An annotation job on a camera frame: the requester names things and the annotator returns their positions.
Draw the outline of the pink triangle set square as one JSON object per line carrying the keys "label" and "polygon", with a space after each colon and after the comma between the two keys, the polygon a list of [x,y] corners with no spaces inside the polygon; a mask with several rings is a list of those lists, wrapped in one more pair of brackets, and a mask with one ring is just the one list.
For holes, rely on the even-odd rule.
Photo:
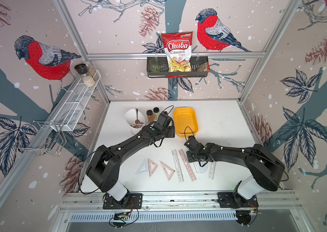
{"label": "pink triangle set square", "polygon": [[147,159],[148,168],[149,168],[149,176],[152,177],[156,169],[158,168],[158,164],[151,159]]}
{"label": "pink triangle set square", "polygon": [[163,171],[165,173],[165,176],[167,178],[168,181],[170,181],[172,179],[172,176],[174,175],[174,173],[176,172],[173,168],[171,168],[170,166],[168,166],[166,163],[160,161],[160,164],[163,168]]}

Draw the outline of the black lid jar on shelf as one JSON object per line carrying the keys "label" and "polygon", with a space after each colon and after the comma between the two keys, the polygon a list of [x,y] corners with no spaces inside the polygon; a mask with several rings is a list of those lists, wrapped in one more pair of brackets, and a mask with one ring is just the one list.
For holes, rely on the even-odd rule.
{"label": "black lid jar on shelf", "polygon": [[74,69],[77,71],[77,73],[81,76],[87,76],[89,75],[89,71],[87,68],[87,65],[84,63],[78,64],[74,66]]}

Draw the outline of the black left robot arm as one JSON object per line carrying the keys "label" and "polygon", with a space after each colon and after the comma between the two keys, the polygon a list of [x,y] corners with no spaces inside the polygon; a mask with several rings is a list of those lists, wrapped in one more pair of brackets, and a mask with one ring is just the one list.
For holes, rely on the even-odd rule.
{"label": "black left robot arm", "polygon": [[174,137],[174,120],[168,112],[163,111],[156,121],[143,126],[131,138],[108,148],[104,145],[98,147],[86,169],[86,176],[101,192],[109,194],[118,202],[126,202],[130,193],[119,181],[120,166],[145,147],[154,145],[158,148],[160,145],[156,142]]}

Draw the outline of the yellow plastic storage box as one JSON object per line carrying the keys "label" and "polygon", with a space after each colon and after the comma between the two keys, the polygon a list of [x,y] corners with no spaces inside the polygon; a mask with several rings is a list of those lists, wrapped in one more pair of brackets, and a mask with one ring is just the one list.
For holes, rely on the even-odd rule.
{"label": "yellow plastic storage box", "polygon": [[178,137],[196,135],[199,131],[196,112],[190,107],[178,107],[174,110],[175,131]]}

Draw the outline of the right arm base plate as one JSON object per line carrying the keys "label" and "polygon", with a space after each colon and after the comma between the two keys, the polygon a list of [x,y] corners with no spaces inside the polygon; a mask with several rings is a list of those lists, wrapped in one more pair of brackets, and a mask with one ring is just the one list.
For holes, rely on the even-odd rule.
{"label": "right arm base plate", "polygon": [[240,196],[238,193],[233,193],[231,191],[218,192],[217,193],[217,202],[221,208],[258,208],[257,196],[254,195],[251,199],[247,200]]}

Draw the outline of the clear triangle set square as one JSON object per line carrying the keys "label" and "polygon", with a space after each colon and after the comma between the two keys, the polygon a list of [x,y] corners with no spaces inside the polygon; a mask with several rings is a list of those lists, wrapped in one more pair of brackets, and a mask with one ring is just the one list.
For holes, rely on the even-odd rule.
{"label": "clear triangle set square", "polygon": [[140,175],[140,174],[147,173],[147,172],[149,172],[149,165],[148,165],[148,159],[145,158],[142,161],[139,168],[137,169],[137,171],[135,172],[135,175]]}

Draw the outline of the clear thin straight ruler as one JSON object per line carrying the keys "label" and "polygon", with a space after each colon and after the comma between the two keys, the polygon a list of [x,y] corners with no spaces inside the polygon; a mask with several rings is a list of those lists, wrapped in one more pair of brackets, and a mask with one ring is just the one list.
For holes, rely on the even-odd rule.
{"label": "clear thin straight ruler", "polygon": [[194,169],[195,169],[196,173],[199,174],[200,172],[199,172],[199,165],[198,165],[198,163],[194,162],[193,163],[193,166],[194,166]]}

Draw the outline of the metal spoon in bowl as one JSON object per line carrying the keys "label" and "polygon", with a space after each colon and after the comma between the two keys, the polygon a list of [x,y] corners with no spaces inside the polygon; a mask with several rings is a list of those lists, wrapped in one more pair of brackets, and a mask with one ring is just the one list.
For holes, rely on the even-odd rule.
{"label": "metal spoon in bowl", "polygon": [[135,108],[135,113],[136,113],[136,119],[135,119],[135,124],[141,124],[140,120],[139,120],[139,115],[138,115],[139,110],[137,108]]}

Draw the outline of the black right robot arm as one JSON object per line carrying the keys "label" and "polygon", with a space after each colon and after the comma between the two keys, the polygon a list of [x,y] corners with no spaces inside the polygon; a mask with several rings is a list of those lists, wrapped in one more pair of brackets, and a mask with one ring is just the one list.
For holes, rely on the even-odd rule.
{"label": "black right robot arm", "polygon": [[263,145],[251,148],[224,147],[214,143],[202,145],[190,136],[184,146],[189,162],[226,162],[248,168],[251,176],[237,183],[231,195],[219,197],[219,204],[230,208],[253,206],[250,200],[264,190],[275,192],[279,188],[285,165]]}

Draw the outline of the clear short stencil ruler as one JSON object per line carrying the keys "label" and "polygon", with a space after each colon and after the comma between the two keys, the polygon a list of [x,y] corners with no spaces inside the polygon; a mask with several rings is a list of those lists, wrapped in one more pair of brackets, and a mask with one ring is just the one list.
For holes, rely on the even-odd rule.
{"label": "clear short stencil ruler", "polygon": [[212,162],[209,168],[208,178],[213,180],[215,176],[216,162]]}

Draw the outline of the white bowl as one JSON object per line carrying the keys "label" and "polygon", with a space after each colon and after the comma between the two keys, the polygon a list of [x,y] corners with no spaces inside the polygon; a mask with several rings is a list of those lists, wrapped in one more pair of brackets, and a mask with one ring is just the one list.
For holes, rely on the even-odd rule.
{"label": "white bowl", "polygon": [[130,109],[125,114],[125,121],[128,124],[128,128],[130,129],[130,132],[132,134],[137,134],[142,130],[144,126],[146,126],[146,120],[143,114],[139,111],[138,115],[141,124],[135,124],[135,119],[136,119],[135,109]]}

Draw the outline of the glass jar on shelf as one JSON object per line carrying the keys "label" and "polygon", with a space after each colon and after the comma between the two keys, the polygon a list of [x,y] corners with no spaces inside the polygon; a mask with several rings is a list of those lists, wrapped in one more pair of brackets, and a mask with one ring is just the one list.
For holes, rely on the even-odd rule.
{"label": "glass jar on shelf", "polygon": [[97,73],[96,68],[95,68],[95,67],[93,66],[93,64],[92,64],[91,62],[89,62],[89,61],[86,61],[86,62],[85,62],[85,65],[86,65],[86,67],[87,67],[87,70],[88,70],[88,73],[90,74],[90,76],[92,76],[93,79],[94,79],[95,81],[97,81],[97,80],[98,80],[98,75],[96,74],[96,73]]}

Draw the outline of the red Chuba chips bag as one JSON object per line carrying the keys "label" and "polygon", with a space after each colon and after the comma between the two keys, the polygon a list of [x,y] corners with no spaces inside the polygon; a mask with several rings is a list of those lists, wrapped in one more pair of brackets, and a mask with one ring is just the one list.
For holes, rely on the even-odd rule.
{"label": "red Chuba chips bag", "polygon": [[191,72],[192,35],[193,32],[161,35],[169,72]]}

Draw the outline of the clear long stencil ruler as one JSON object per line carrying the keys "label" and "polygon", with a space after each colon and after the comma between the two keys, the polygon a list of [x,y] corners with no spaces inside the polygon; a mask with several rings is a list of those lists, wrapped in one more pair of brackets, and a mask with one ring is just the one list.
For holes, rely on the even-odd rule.
{"label": "clear long stencil ruler", "polygon": [[172,156],[173,156],[173,161],[174,161],[176,173],[177,173],[177,176],[178,176],[178,181],[179,181],[179,183],[183,183],[184,178],[183,178],[183,174],[182,174],[182,171],[181,171],[181,167],[180,167],[180,163],[179,163],[179,159],[178,159],[178,153],[177,153],[176,149],[172,150]]}

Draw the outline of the clear blue protractor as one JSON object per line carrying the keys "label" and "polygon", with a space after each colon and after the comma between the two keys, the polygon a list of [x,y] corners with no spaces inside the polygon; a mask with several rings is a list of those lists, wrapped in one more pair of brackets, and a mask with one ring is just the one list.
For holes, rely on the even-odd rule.
{"label": "clear blue protractor", "polygon": [[207,171],[208,165],[207,162],[199,162],[198,164],[199,173],[203,174]]}

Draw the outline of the spice jar pale powder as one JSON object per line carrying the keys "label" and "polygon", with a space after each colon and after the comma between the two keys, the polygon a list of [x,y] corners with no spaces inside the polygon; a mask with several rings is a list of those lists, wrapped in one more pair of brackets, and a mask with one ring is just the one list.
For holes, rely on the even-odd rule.
{"label": "spice jar pale powder", "polygon": [[153,116],[154,116],[155,121],[158,120],[159,115],[160,115],[160,109],[158,107],[154,107],[153,108]]}

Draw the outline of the pink long stencil ruler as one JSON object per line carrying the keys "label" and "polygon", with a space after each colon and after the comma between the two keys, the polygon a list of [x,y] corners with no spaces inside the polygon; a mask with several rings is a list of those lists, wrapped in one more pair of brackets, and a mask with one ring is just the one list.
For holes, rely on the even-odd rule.
{"label": "pink long stencil ruler", "polygon": [[182,161],[184,163],[185,169],[187,170],[188,175],[189,175],[191,181],[192,182],[196,181],[197,178],[196,178],[196,176],[195,176],[195,174],[194,174],[194,172],[192,170],[192,167],[191,167],[191,165],[190,165],[190,163],[188,161],[187,155],[184,153],[184,150],[180,149],[179,150],[179,154],[180,154],[180,157],[182,158]]}

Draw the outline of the pink triangle set square right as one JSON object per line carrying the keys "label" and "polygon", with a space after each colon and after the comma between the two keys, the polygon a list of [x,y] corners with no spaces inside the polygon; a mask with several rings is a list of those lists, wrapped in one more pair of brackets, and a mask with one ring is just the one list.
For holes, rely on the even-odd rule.
{"label": "pink triangle set square right", "polygon": [[165,173],[165,176],[167,178],[168,181],[170,181],[172,179],[172,176],[174,175],[174,173],[176,172],[173,168],[171,168],[170,166],[168,166],[166,163],[160,161],[160,164],[163,168],[163,171]]}

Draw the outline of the pink triangle set square left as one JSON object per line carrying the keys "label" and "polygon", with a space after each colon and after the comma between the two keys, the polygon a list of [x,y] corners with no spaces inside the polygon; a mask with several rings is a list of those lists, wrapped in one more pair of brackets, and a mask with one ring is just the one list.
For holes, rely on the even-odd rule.
{"label": "pink triangle set square left", "polygon": [[152,177],[156,169],[158,168],[158,164],[151,159],[147,159],[148,168],[149,168],[149,176]]}

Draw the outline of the spice jar orange powder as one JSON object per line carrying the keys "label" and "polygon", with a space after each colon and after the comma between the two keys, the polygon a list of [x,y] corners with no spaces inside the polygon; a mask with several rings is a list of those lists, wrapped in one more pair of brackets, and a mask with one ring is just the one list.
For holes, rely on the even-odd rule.
{"label": "spice jar orange powder", "polygon": [[149,122],[153,122],[154,121],[153,111],[152,110],[148,110],[146,113],[147,113],[148,121]]}

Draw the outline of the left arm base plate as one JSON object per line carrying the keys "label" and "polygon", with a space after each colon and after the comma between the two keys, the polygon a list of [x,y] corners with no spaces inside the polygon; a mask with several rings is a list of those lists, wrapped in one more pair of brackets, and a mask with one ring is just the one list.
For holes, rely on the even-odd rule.
{"label": "left arm base plate", "polygon": [[103,197],[103,209],[128,209],[128,208],[137,208],[141,209],[142,207],[142,193],[130,193],[128,192],[120,201],[117,201],[110,194],[106,193]]}

